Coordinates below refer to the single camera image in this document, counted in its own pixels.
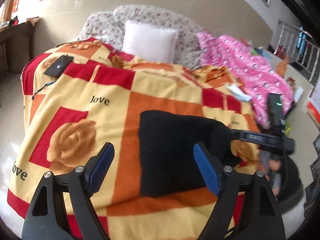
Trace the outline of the person right hand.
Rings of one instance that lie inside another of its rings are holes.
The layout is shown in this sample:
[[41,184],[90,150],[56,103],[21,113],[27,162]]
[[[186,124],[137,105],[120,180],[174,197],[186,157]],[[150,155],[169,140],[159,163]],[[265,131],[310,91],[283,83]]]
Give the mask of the person right hand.
[[272,158],[272,154],[267,151],[261,151],[259,154],[258,170],[266,176],[272,192],[275,196],[280,193],[281,174],[278,172],[281,168],[281,161]]

